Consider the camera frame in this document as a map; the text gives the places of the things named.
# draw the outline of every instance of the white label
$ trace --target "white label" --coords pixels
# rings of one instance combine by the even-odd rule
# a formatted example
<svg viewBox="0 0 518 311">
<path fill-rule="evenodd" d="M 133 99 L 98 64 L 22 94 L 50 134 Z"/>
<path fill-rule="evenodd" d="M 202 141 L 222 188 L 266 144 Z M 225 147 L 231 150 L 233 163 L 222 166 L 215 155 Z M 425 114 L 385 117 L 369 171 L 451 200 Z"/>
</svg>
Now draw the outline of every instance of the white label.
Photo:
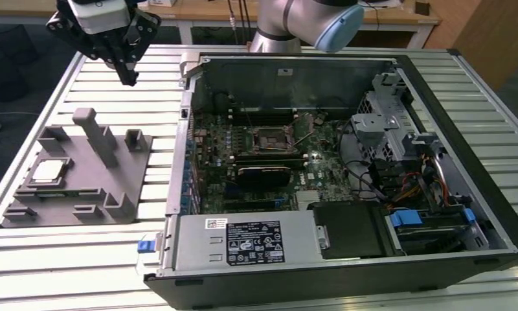
<svg viewBox="0 0 518 311">
<path fill-rule="evenodd" d="M 278 69 L 278 76 L 291 76 L 291 75 L 293 75 L 293 69 L 289 68 Z"/>
<path fill-rule="evenodd" d="M 227 218 L 207 218 L 205 219 L 206 229 L 226 229 Z"/>
<path fill-rule="evenodd" d="M 266 256 L 267 257 L 274 257 L 274 256 L 282 256 L 283 252 L 282 251 L 271 251 Z"/>
</svg>

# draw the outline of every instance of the wooden desk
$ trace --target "wooden desk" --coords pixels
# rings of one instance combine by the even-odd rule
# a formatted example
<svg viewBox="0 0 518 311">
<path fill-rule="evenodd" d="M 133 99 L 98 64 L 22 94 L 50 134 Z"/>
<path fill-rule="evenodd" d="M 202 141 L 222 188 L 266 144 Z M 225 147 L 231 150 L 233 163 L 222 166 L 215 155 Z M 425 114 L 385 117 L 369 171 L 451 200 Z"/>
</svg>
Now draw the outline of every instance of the wooden desk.
<svg viewBox="0 0 518 311">
<path fill-rule="evenodd" d="M 230 1 L 235 18 L 239 19 L 238 1 Z M 261 0 L 247 0 L 249 19 L 253 27 L 257 26 L 258 1 Z M 229 7 L 225 0 L 178 0 L 173 8 L 150 6 L 149 11 L 166 20 L 166 25 L 176 25 L 180 28 L 182 44 L 193 43 L 192 27 L 229 27 Z M 402 7 L 379 9 L 377 13 L 373 10 L 365 12 L 361 30 L 413 32 L 407 48 L 421 49 L 433 27 L 439 22 L 439 17 L 435 14 L 430 16 L 415 14 L 414 0 L 405 0 Z"/>
<path fill-rule="evenodd" d="M 247 0 L 249 18 L 257 26 L 257 2 Z M 231 0 L 234 14 L 239 18 L 238 1 Z M 182 44 L 193 44 L 192 27 L 229 27 L 229 10 L 225 0 L 178 0 L 173 7 L 149 6 L 149 12 L 160 15 L 165 26 L 176 26 Z M 54 0 L 0 0 L 0 23 L 45 23 L 54 13 Z M 405 0 L 398 8 L 365 13 L 361 30 L 413 32 L 409 48 L 422 48 L 433 26 L 439 24 L 435 15 L 414 14 L 414 0 Z"/>
</svg>

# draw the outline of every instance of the blue latch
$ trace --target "blue latch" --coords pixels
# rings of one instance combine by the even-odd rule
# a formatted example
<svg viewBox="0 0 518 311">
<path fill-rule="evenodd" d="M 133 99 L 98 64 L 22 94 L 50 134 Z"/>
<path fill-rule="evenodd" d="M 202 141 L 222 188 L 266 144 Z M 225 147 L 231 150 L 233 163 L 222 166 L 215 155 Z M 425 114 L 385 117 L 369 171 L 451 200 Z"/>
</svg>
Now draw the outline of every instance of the blue latch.
<svg viewBox="0 0 518 311">
<path fill-rule="evenodd" d="M 154 253 L 156 241 L 138 241 L 138 254 Z"/>
<path fill-rule="evenodd" d="M 418 215 L 418 211 L 411 209 L 395 211 L 391 215 L 389 215 L 389 219 L 391 220 L 391 224 L 394 225 L 394 227 L 398 227 L 401 225 L 422 224 L 422 219 Z"/>
<path fill-rule="evenodd" d="M 475 215 L 474 215 L 473 210 L 465 209 L 463 213 L 465 213 L 465 217 L 466 217 L 467 222 L 470 222 L 473 224 L 475 222 Z"/>
</svg>

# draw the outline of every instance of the barcode sticker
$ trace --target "barcode sticker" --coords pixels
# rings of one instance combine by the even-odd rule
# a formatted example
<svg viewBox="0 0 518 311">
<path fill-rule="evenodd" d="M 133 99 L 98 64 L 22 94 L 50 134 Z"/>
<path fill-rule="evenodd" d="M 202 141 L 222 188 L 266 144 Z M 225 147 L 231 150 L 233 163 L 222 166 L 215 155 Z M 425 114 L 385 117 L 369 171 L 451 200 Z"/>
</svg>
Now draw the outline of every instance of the barcode sticker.
<svg viewBox="0 0 518 311">
<path fill-rule="evenodd" d="M 227 219 L 226 218 L 207 218 L 205 219 L 205 228 L 206 229 L 225 229 Z"/>
</svg>

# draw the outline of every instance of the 3d printed holder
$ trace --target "3d printed holder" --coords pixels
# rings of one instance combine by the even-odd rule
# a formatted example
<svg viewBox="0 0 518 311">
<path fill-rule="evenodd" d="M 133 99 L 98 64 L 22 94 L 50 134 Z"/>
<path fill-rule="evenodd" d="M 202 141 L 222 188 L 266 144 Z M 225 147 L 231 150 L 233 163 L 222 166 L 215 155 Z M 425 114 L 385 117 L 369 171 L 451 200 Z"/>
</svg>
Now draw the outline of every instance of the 3d printed holder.
<svg viewBox="0 0 518 311">
<path fill-rule="evenodd" d="M 4 213 L 4 227 L 128 224 L 146 172 L 152 137 L 141 130 L 113 136 L 96 123 L 96 111 L 78 108 L 73 123 L 86 136 L 48 126 L 42 151 Z"/>
</svg>

